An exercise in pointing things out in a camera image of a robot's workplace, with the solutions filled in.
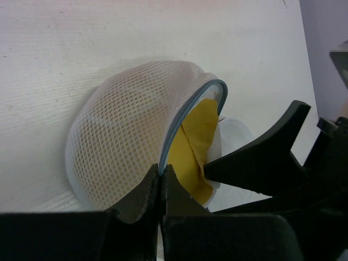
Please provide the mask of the white mesh laundry bag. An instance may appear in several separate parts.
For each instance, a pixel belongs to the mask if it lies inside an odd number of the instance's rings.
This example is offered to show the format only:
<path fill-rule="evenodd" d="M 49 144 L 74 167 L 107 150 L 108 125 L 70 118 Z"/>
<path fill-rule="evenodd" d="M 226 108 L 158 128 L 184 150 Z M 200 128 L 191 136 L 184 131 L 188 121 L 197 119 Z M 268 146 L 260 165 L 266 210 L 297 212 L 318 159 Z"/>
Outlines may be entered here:
<path fill-rule="evenodd" d="M 219 117 L 205 164 L 251 142 L 242 122 L 221 116 L 227 93 L 225 82 L 188 61 L 152 61 L 105 80 L 67 138 L 66 173 L 81 204 L 106 210 L 153 164 L 163 171 L 181 123 L 203 99 L 217 102 Z"/>

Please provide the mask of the yellow bra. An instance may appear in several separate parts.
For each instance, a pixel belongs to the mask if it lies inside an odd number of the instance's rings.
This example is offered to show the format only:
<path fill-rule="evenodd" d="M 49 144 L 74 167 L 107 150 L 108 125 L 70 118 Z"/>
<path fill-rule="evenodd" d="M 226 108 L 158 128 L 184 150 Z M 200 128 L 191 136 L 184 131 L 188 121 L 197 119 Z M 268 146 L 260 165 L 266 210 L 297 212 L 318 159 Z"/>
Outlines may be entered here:
<path fill-rule="evenodd" d="M 215 100 L 203 99 L 181 123 L 169 149 L 172 165 L 182 187 L 201 205 L 208 202 L 213 186 L 204 177 L 204 165 L 219 117 Z"/>

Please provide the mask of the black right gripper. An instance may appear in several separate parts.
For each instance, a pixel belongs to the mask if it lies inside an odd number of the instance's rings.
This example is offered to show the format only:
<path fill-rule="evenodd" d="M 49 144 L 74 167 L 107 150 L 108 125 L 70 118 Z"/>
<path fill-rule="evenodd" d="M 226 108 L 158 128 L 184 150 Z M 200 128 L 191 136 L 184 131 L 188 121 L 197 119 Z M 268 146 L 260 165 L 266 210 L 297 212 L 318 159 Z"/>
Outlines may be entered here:
<path fill-rule="evenodd" d="M 291 148 L 309 110 L 307 103 L 293 101 L 267 132 L 205 165 L 204 174 L 268 196 L 229 213 L 281 215 L 295 231 L 305 260 L 335 260 L 347 249 L 347 119 L 320 119 L 322 131 L 301 165 Z"/>

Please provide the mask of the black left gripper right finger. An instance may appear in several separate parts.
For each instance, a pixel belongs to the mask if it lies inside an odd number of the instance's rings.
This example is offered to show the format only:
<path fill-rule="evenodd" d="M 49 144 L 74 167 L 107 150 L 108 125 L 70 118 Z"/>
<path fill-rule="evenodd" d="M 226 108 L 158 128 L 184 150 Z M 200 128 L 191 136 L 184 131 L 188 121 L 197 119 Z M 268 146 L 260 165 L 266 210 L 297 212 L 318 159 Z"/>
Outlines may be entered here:
<path fill-rule="evenodd" d="M 161 233 L 165 260 L 303 260 L 287 221 L 272 214 L 213 214 L 163 173 Z"/>

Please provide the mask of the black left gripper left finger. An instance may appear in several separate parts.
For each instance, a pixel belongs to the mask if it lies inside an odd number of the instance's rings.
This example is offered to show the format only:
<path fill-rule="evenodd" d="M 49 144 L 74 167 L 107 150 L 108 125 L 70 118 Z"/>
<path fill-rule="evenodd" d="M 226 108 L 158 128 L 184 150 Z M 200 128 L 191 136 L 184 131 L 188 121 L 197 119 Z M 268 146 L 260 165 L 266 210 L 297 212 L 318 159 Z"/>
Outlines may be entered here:
<path fill-rule="evenodd" d="M 94 212 L 1 214 L 1 260 L 156 260 L 158 167 Z"/>

